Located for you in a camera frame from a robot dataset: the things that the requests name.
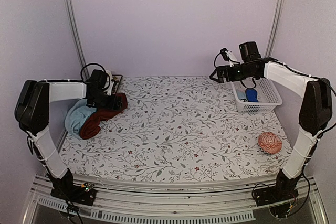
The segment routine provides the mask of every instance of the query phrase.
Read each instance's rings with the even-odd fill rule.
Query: lavender wall
[[[79,65],[63,0],[0,1],[0,223],[19,223],[34,176],[31,156],[14,107],[27,79],[78,78]],[[50,114],[57,139],[68,104]]]
[[[214,56],[255,40],[276,0],[73,0],[87,62],[126,76],[209,75]]]
[[[285,0],[273,56],[301,71],[328,78],[336,87],[336,0]],[[294,143],[301,99],[278,88],[283,105],[276,113]],[[330,223],[336,223],[335,130],[326,133],[309,164]]]

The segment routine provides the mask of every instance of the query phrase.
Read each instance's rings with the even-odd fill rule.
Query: decorated egg
[[[273,132],[263,132],[258,138],[260,149],[267,154],[276,154],[281,151],[282,141]]]

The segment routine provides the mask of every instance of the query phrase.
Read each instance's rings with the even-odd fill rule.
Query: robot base
[[[293,199],[299,196],[299,193],[295,188],[290,189],[286,192],[286,194],[282,194],[281,197],[276,196],[277,193],[278,191],[276,190],[275,186],[266,187],[254,190],[252,192],[252,197],[256,200],[257,206],[264,206]]]
[[[91,189],[90,191],[85,191],[84,188],[80,186],[74,186],[74,191],[72,195],[65,196],[60,190],[52,189],[50,195],[63,199],[63,200],[71,200],[73,203],[79,203],[87,206],[93,206],[93,203],[96,199],[96,193],[97,191],[94,189]]]

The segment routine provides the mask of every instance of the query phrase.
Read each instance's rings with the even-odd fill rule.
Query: metal frame
[[[316,222],[328,223],[315,181],[312,177],[309,177],[309,180],[311,183],[310,202]],[[78,178],[75,181],[78,184],[83,182]],[[221,223],[221,218],[229,220],[226,223],[239,223],[253,220],[253,210],[268,207],[257,207],[252,199],[251,190],[255,183],[264,182],[272,185],[274,180],[271,176],[259,177],[259,181],[242,179],[242,181],[236,181],[238,186],[234,186],[230,181],[180,183],[180,186],[184,184],[189,188],[188,190],[182,187],[177,189],[177,185],[170,183],[156,183],[160,186],[151,190],[150,183],[145,183],[147,185],[143,187],[138,186],[138,183],[134,187],[133,183],[133,188],[131,188],[132,182],[120,183],[113,180],[109,182],[109,185],[96,184],[98,192],[94,206],[79,205],[82,217],[120,224],[137,223],[137,221],[143,224],[155,224],[160,221],[161,224],[199,224],[202,223],[201,220],[207,220],[210,224],[212,221]],[[302,179],[297,187],[299,198],[304,198],[308,190],[307,182]],[[23,224],[31,224],[37,204],[65,211],[65,202],[50,196],[51,188],[52,184],[47,178],[36,176],[29,193],[29,203]]]
[[[276,2],[276,8],[275,8],[275,13],[273,17],[273,24],[272,24],[271,33],[268,39],[265,57],[271,57],[271,54],[273,52],[274,43],[275,43],[277,31],[278,31],[278,26],[279,26],[279,21],[280,21],[280,16],[282,12],[282,6],[284,5],[284,1],[285,0],[277,0]]]
[[[74,7],[73,7],[73,4],[72,4],[72,0],[64,0],[64,2],[65,2],[65,7],[66,7],[66,10],[67,10],[67,13],[68,13],[68,18],[69,18],[69,22],[70,22],[70,28],[71,28],[71,31],[72,31],[73,40],[74,40],[75,46],[76,46],[78,60],[79,60],[79,63],[81,65],[81,67],[84,67],[86,65],[86,61],[85,61],[83,48],[82,48],[80,38],[79,38],[79,33],[78,33],[78,29],[77,29],[77,24],[76,24],[76,19],[75,19],[75,13],[74,13]],[[87,69],[84,70],[84,76],[85,76],[86,79],[89,78],[89,71]]]
[[[277,31],[278,31],[280,16],[281,16],[281,12],[282,12],[282,6],[284,5],[284,1],[285,0],[277,0],[276,1],[276,8],[275,8],[275,13],[274,13],[274,17],[273,17],[271,32],[270,32],[270,35],[269,35],[268,44],[267,44],[267,48],[266,48],[266,52],[265,52],[265,57],[270,57],[271,54],[272,54],[275,39],[276,39],[276,34],[277,34]],[[74,7],[73,7],[73,4],[72,4],[72,0],[65,0],[65,6],[66,6],[67,13],[68,13],[68,18],[69,18],[69,22],[70,22],[70,27],[71,27],[71,31],[72,31],[73,40],[75,42],[75,46],[76,46],[76,50],[77,50],[79,63],[81,65],[81,67],[84,67],[86,65],[86,60],[85,60],[85,57],[84,57],[83,48],[81,46],[81,42],[80,42],[80,38],[79,38],[79,33],[78,33],[77,24],[76,24],[75,12],[74,12]],[[89,78],[89,72],[88,72],[87,69],[84,70],[84,75],[85,75],[86,79]]]

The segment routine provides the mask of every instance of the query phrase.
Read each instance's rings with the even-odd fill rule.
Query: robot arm
[[[93,185],[75,186],[70,170],[62,162],[49,132],[49,104],[86,98],[87,106],[120,110],[121,100],[111,94],[113,83],[108,73],[94,70],[85,82],[76,80],[27,80],[19,96],[15,118],[27,133],[29,145],[45,166],[53,184],[51,195],[85,205],[92,205]]]
[[[266,205],[297,196],[296,183],[302,175],[302,169],[311,159],[317,142],[332,117],[331,91],[327,79],[316,79],[298,71],[289,69],[285,64],[272,58],[261,58],[255,42],[239,45],[244,63],[233,65],[236,61],[226,48],[221,50],[229,66],[216,67],[210,78],[219,83],[240,81],[248,77],[267,78],[292,90],[303,98],[299,113],[299,134],[289,160],[280,170],[274,188],[262,188],[254,191],[257,205]]]

